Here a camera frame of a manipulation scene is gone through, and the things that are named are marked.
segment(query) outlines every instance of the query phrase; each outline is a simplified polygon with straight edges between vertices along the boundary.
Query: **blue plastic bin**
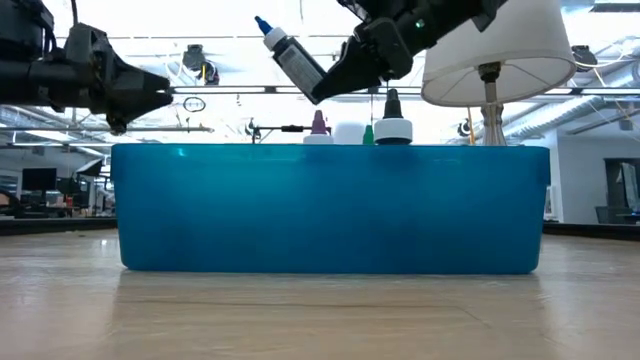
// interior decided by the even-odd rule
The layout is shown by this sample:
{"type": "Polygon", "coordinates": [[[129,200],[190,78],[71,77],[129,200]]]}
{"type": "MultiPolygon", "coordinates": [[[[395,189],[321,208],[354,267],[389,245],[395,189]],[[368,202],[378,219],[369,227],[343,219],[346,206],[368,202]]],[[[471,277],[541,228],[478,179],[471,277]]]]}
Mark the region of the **blue plastic bin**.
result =
{"type": "Polygon", "coordinates": [[[132,270],[526,274],[537,147],[127,144],[113,148],[132,270]]]}

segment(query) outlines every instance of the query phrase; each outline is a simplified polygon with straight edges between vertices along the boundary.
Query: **green cap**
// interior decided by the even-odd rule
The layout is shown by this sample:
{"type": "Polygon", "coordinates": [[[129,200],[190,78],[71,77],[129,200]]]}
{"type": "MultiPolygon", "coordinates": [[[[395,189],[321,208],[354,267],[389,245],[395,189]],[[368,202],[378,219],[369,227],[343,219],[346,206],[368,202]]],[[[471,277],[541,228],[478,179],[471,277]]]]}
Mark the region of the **green cap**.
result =
{"type": "Polygon", "coordinates": [[[373,140],[373,125],[367,125],[364,129],[362,145],[375,145],[375,141],[373,140]]]}

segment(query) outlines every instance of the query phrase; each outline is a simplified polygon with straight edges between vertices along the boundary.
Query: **lamp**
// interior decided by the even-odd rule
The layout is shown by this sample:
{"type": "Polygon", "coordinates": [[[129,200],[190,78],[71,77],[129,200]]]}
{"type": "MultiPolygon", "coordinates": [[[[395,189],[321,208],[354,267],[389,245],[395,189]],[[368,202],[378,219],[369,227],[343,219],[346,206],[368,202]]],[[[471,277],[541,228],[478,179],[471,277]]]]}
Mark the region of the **lamp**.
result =
{"type": "Polygon", "coordinates": [[[468,21],[427,51],[422,98],[482,107],[484,145],[506,145],[502,104],[542,94],[575,71],[558,0],[509,0],[484,32],[468,21]]]}

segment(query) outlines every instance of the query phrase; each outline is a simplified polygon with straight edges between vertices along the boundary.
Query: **wooden table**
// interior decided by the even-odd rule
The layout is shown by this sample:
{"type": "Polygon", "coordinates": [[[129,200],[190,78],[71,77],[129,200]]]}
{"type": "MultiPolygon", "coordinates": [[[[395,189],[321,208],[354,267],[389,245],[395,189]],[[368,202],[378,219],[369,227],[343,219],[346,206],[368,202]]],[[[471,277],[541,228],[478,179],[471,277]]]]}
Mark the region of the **wooden table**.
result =
{"type": "Polygon", "coordinates": [[[522,277],[130,273],[115,232],[0,238],[0,359],[638,359],[640,244],[522,277]]]}

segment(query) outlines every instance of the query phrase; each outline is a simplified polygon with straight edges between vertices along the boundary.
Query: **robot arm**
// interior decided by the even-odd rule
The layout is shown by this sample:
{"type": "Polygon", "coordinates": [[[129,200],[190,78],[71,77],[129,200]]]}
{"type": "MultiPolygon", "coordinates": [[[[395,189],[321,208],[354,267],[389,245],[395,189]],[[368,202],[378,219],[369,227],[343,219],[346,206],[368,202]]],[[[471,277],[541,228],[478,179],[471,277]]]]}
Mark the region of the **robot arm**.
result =
{"type": "Polygon", "coordinates": [[[322,101],[401,79],[413,57],[473,19],[484,31],[507,0],[338,0],[362,23],[342,45],[340,59],[315,86],[322,101]]]}
{"type": "Polygon", "coordinates": [[[0,104],[88,108],[122,134],[170,104],[168,90],[166,78],[126,64],[103,31],[75,24],[60,49],[42,0],[0,0],[0,104]]]}

